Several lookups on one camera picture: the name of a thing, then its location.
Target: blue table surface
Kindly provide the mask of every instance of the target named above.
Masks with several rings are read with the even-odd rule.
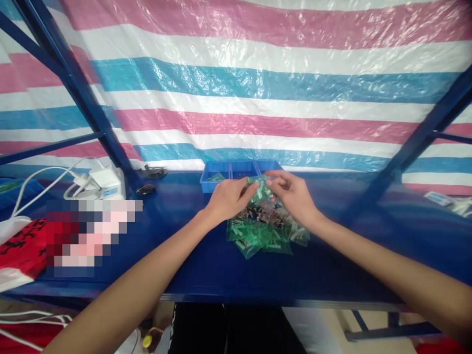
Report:
[[[208,203],[199,184],[201,172],[169,173],[161,180],[128,183],[129,199],[143,199],[138,222],[127,225],[101,266],[48,268],[35,282],[12,289],[12,295],[96,297],[139,259],[184,226]],[[365,192],[376,174],[299,173],[306,179],[318,208],[340,221]],[[156,192],[139,197],[134,190],[151,183]],[[28,209],[31,218],[45,216],[45,201],[60,199],[52,190]],[[350,228],[395,252],[472,285],[472,221],[394,183],[380,200],[362,200],[364,212]],[[0,220],[8,217],[0,213]],[[226,222],[212,230],[175,275],[163,299],[218,303],[265,303],[286,306],[335,307],[338,303],[393,304],[402,301],[382,283],[346,257],[312,236],[308,247],[292,243],[293,256],[259,252],[246,260],[226,242]]]

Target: black pants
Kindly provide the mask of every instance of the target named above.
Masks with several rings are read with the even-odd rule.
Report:
[[[280,307],[176,303],[169,354],[223,354],[226,343],[228,354],[306,354]]]

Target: left hand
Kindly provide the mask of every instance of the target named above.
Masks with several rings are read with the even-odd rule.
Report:
[[[205,208],[215,221],[220,223],[231,219],[242,211],[259,188],[253,183],[246,189],[247,177],[242,179],[226,179],[215,188]]]

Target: hand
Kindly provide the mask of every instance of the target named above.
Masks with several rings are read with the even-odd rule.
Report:
[[[225,179],[218,184],[205,210],[219,224],[231,219],[242,211],[256,194],[258,183],[246,189],[247,177],[242,179]]]
[[[325,218],[313,203],[304,179],[282,170],[267,171],[265,174],[276,177],[266,181],[267,186],[301,226],[310,230],[313,222]]]

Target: blue stripe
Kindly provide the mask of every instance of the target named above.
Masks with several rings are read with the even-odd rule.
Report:
[[[112,127],[119,124],[110,107],[102,106]],[[89,124],[77,106],[45,108],[24,111],[0,111],[1,129],[59,129],[88,127]]]
[[[377,172],[390,159],[341,152],[297,151],[274,149],[214,148],[197,149],[192,144],[135,145],[143,161],[202,159],[203,161],[227,161],[247,159],[276,160],[281,165],[320,167]]]
[[[436,103],[459,73],[323,75],[171,64],[155,58],[92,61],[106,91],[157,90],[296,101]]]
[[[12,21],[22,21],[20,13],[11,0],[0,0],[0,11]]]
[[[472,157],[420,157],[405,171],[415,172],[472,174]]]
[[[342,152],[228,147],[197,149],[192,144],[134,145],[134,148],[143,161],[202,159],[207,162],[269,159],[279,161],[284,166],[346,169],[364,172],[381,171],[390,161],[390,159],[384,157]],[[407,173],[413,172],[472,174],[472,158],[420,158],[407,170]]]
[[[16,164],[7,164],[0,166],[0,176],[7,177],[7,178],[27,178],[31,174],[36,171],[39,171],[43,168],[51,167],[47,165],[16,165]],[[78,174],[82,173],[89,173],[90,169],[83,169],[83,168],[74,168],[74,172]],[[41,172],[40,174],[36,175],[36,179],[43,179],[43,180],[55,180],[57,177],[62,175],[64,170],[46,170]],[[73,179],[70,174],[66,174],[63,179]]]

